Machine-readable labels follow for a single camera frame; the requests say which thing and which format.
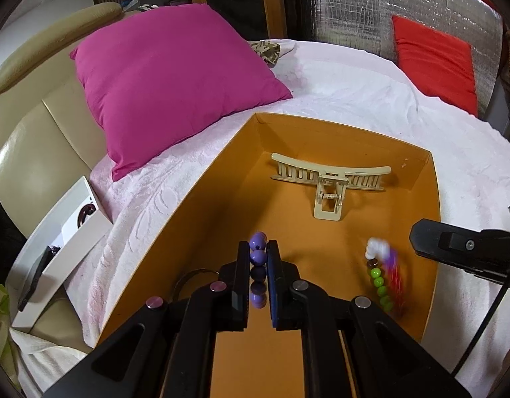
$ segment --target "brown bead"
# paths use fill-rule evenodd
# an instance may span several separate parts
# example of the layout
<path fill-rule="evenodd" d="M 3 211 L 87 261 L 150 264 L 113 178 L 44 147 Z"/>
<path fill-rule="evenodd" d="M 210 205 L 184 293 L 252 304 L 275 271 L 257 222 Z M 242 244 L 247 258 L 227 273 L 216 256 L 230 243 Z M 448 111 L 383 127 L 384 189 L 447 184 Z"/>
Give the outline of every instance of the brown bead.
<path fill-rule="evenodd" d="M 367 267 L 372 270 L 373 268 L 376 268 L 379 264 L 379 261 L 376 259 L 371 259 L 367 261 Z"/>

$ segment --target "magenta cushion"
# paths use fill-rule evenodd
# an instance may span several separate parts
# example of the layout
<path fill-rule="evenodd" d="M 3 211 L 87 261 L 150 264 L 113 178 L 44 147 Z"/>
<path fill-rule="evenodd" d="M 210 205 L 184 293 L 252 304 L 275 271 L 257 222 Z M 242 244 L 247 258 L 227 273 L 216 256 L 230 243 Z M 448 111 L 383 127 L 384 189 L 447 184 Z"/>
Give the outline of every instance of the magenta cushion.
<path fill-rule="evenodd" d="M 207 5 L 130 16 L 89 35 L 70 57 L 105 132 L 114 181 L 225 115 L 291 98 Z"/>

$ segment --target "orange box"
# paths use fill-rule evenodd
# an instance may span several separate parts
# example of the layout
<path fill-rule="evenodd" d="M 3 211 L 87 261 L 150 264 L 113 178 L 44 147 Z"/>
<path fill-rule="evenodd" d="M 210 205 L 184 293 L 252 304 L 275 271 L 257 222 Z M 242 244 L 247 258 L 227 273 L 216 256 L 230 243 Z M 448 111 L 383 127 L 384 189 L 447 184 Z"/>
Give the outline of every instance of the orange box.
<path fill-rule="evenodd" d="M 346 190 L 340 221 L 313 217 L 315 186 L 275 181 L 273 152 L 331 166 L 391 166 L 385 191 Z M 378 301 L 365 264 L 368 238 L 386 239 L 399 252 L 406 312 L 399 324 L 416 340 L 426 327 L 437 264 L 418 257 L 408 236 L 421 218 L 440 219 L 432 154 L 387 136 L 297 116 L 256 113 L 187 194 L 143 258 L 100 340 L 149 296 L 168 300 L 177 279 L 196 268 L 233 262 L 240 240 L 264 231 L 283 260 L 331 296 Z M 214 280 L 197 276 L 187 297 Z M 251 308 L 243 333 L 219 333 L 212 397 L 304 396 L 301 334 L 272 329 L 269 309 Z"/>

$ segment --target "white box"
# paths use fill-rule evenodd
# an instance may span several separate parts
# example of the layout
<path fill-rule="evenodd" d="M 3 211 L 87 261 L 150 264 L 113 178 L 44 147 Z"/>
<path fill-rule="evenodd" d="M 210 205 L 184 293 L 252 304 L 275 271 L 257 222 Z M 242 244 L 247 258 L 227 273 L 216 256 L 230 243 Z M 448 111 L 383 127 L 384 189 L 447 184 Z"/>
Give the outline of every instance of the white box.
<path fill-rule="evenodd" d="M 84 224 L 78 227 L 78 213 L 84 205 L 90 203 L 93 203 L 96 211 L 87 216 Z M 6 289 L 10 297 L 13 328 L 30 332 L 65 279 L 111 227 L 113 224 L 86 178 L 82 176 L 32 232 L 8 274 Z M 19 311 L 17 303 L 29 271 L 46 247 L 52 245 L 61 249 L 43 270 L 25 308 Z"/>

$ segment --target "dark hair tie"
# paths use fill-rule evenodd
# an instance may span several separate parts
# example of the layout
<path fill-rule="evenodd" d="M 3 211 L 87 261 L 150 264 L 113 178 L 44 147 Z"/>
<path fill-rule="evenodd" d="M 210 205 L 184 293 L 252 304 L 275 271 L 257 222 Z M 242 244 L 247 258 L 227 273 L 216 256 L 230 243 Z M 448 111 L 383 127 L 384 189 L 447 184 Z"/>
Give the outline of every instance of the dark hair tie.
<path fill-rule="evenodd" d="M 87 205 L 84 205 L 82 207 L 82 209 L 80 210 L 80 212 L 78 213 L 78 223 L 77 223 L 78 228 L 80 228 L 80 226 L 86 222 L 86 217 L 88 215 L 91 215 L 95 211 L 96 211 L 95 205 L 93 205 L 92 203 L 88 203 Z"/>

